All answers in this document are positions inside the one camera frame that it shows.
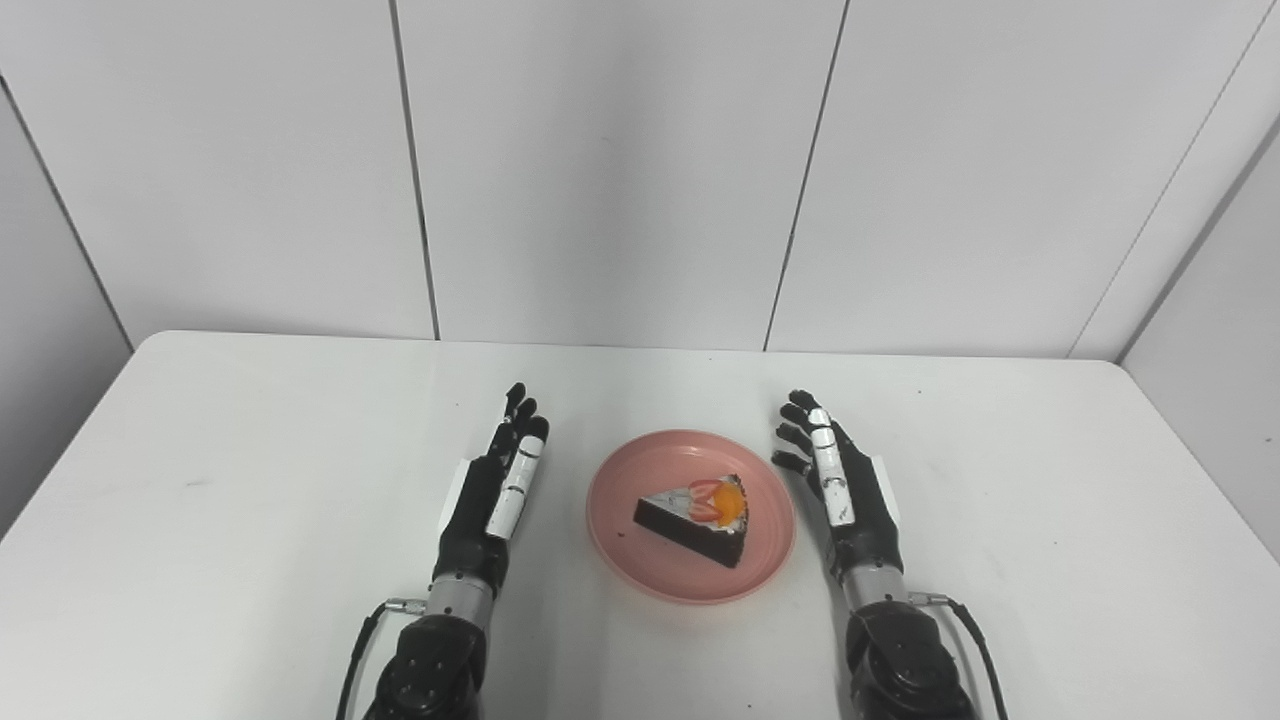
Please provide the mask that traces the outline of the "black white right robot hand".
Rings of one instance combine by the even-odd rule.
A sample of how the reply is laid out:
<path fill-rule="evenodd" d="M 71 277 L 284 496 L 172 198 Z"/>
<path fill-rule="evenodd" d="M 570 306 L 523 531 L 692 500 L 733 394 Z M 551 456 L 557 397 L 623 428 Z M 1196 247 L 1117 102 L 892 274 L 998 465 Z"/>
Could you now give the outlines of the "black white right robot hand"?
<path fill-rule="evenodd" d="M 820 502 L 833 550 L 832 573 L 841 579 L 861 566 L 902 571 L 899 528 L 873 459 L 805 389 L 791 391 L 780 415 L 774 433 L 795 450 L 776 450 L 771 461 L 803 479 Z"/>

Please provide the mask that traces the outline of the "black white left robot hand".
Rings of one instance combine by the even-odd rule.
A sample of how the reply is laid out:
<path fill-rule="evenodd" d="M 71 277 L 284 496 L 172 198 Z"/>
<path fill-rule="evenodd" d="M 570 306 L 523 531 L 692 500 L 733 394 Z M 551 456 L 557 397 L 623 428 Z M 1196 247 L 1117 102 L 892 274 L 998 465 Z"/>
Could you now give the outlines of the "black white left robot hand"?
<path fill-rule="evenodd" d="M 531 495 L 545 450 L 549 421 L 525 383 L 506 393 L 503 416 L 485 451 L 472 459 L 449 521 L 442 532 L 435 583 L 477 579 L 493 593 L 506 583 L 509 544 Z"/>

